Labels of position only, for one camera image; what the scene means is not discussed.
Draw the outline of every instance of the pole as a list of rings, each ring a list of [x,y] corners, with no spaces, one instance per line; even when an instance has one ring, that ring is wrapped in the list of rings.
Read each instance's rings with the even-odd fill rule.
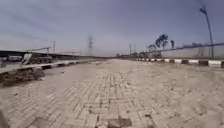
[[[134,45],[134,49],[135,49],[134,51],[136,52],[136,44]]]
[[[200,2],[202,3],[202,8],[200,9],[200,12],[202,12],[206,16],[206,21],[207,21],[207,24],[208,24],[208,31],[209,31],[209,37],[210,37],[210,43],[211,43],[211,57],[214,58],[212,30],[211,30],[209,17],[208,17],[208,12],[207,12],[205,4],[202,1],[200,1]]]
[[[130,55],[131,55],[131,44],[129,45],[129,48],[130,48]]]
[[[207,20],[207,24],[208,24],[209,37],[210,37],[210,42],[211,42],[211,54],[212,54],[212,58],[214,58],[214,47],[213,47],[213,38],[212,38],[211,25],[210,25],[210,22],[209,22],[208,14],[206,13],[205,16],[206,16],[206,20]]]
[[[53,42],[53,52],[55,53],[56,41]]]

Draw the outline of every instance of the sky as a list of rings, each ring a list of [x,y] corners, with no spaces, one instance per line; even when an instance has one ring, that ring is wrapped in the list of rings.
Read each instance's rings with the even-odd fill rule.
[[[215,43],[224,42],[224,0],[202,0]],[[56,52],[129,53],[145,50],[161,34],[176,46],[209,42],[200,0],[0,0],[0,49],[53,46]]]

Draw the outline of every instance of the fence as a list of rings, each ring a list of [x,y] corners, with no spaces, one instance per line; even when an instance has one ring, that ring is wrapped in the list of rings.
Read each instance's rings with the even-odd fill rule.
[[[212,45],[189,46],[169,50],[149,52],[149,57],[161,56],[162,58],[211,58]],[[224,59],[224,43],[213,44],[214,58]]]

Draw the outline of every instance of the brick pavement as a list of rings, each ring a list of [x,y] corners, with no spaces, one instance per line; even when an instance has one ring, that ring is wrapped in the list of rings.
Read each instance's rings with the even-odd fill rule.
[[[54,70],[0,89],[11,128],[224,128],[221,69],[109,60]]]

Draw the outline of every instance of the street lamp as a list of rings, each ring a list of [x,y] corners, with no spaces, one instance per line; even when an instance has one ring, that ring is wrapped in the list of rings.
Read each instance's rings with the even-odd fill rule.
[[[207,20],[207,24],[208,24],[208,30],[209,30],[209,36],[210,36],[210,42],[211,42],[211,55],[212,55],[212,58],[213,58],[214,57],[214,48],[213,48],[212,31],[211,31],[211,25],[210,25],[210,22],[209,22],[206,6],[203,4],[202,8],[200,8],[199,11],[206,16],[206,20]]]

